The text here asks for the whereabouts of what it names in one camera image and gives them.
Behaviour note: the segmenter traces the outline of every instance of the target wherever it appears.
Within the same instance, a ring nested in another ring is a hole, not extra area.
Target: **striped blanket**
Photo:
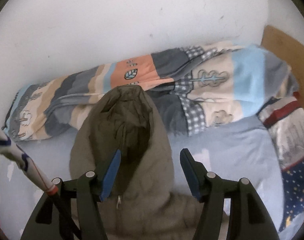
[[[106,92],[136,84],[153,92],[164,122],[174,118],[171,122],[180,123],[180,132],[193,135],[256,114],[271,97],[291,94],[293,80],[285,62],[254,45],[225,41],[169,49],[22,88],[7,114],[4,132],[20,141],[79,129]],[[167,112],[172,102],[178,106],[177,115]]]

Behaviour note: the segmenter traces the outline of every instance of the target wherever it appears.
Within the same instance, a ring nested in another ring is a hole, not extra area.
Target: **orange fabric patch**
[[[146,81],[158,81],[159,75],[153,63],[151,55],[134,57],[116,63],[110,79],[111,88],[135,83],[138,85]]]

